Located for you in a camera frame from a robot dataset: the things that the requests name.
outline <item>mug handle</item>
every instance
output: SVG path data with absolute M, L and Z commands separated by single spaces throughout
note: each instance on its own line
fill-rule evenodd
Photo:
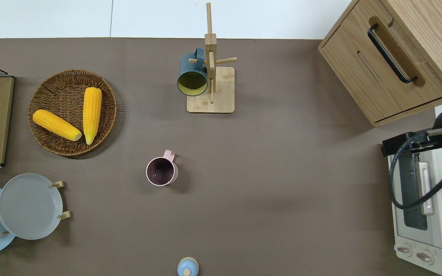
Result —
M 202 70 L 202 66 L 204 65 L 204 49 L 201 47 L 197 47 L 195 49 L 195 58 L 197 59 L 197 62 L 195 63 L 195 70 L 200 71 Z
M 163 158 L 166 158 L 173 162 L 173 159 L 175 158 L 175 153 L 169 149 L 165 150 L 165 154 L 163 154 Z

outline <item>black handle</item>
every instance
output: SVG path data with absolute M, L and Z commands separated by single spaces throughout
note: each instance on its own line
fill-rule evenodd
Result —
M 409 82 L 413 82 L 417 80 L 417 77 L 413 77 L 411 79 L 407 78 L 402 70 L 398 68 L 397 64 L 393 59 L 391 58 L 390 54 L 386 51 L 386 49 L 381 45 L 377 37 L 374 35 L 373 30 L 376 29 L 377 23 L 371 26 L 368 30 L 368 37 L 373 42 L 376 49 L 378 49 L 378 52 L 383 56 L 383 58 L 386 60 L 386 63 L 390 65 L 390 68 L 395 72 L 395 75 L 397 75 L 398 79 L 400 79 L 404 84 L 408 84 Z

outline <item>round woven tray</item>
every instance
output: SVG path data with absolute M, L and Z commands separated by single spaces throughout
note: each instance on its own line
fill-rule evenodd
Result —
M 44 109 L 66 120 L 83 133 L 83 102 L 87 87 L 96 87 L 102 91 L 98 133 L 91 145 L 86 144 L 84 135 L 73 142 L 33 122 L 33 113 Z M 63 156 L 77 156 L 100 145 L 112 130 L 116 116 L 117 101 L 110 85 L 99 75 L 85 70 L 67 70 L 49 77 L 37 88 L 28 107 L 28 125 L 35 140 L 44 149 Z

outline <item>oven knob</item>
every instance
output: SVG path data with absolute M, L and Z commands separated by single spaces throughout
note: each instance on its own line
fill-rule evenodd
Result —
M 417 253 L 416 256 L 417 256 L 417 258 L 423 260 L 424 262 L 428 263 L 429 265 L 432 265 L 434 263 L 434 258 L 432 257 L 432 254 L 429 250 L 425 250 L 425 251 L 429 254 L 421 252 L 421 253 Z
M 403 246 L 395 246 L 395 250 L 409 257 L 412 256 L 412 247 L 408 243 L 404 243 Z
M 398 247 L 397 251 L 403 252 L 403 253 L 410 253 L 410 249 L 407 247 Z

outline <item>white wall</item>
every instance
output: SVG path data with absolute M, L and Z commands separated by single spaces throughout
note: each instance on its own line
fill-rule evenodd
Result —
M 0 38 L 198 37 L 196 0 L 0 0 Z M 321 39 L 351 0 L 211 0 L 219 38 Z

